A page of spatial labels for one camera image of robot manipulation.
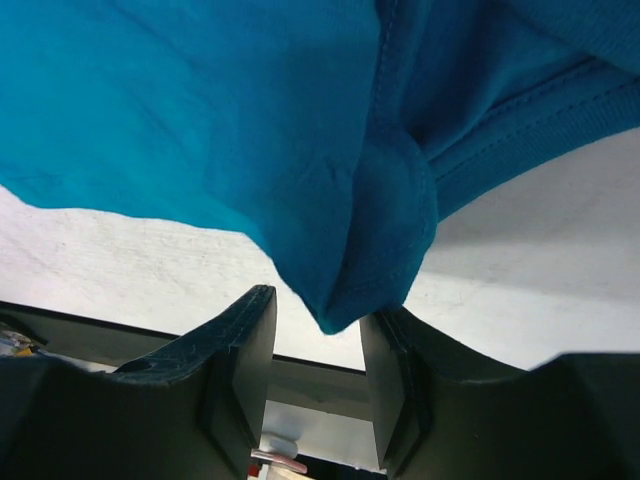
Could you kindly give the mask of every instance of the white floor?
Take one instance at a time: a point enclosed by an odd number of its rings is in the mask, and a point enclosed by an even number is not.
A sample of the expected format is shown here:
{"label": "white floor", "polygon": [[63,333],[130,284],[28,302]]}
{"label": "white floor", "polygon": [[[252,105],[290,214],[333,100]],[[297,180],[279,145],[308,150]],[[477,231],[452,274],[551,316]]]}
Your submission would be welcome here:
{"label": "white floor", "polygon": [[[441,225],[407,306],[531,367],[566,350],[640,350],[640,131],[590,145]],[[256,283],[278,287],[276,353],[363,368],[354,326],[323,336],[246,238],[44,211],[0,190],[0,299],[183,333]]]}

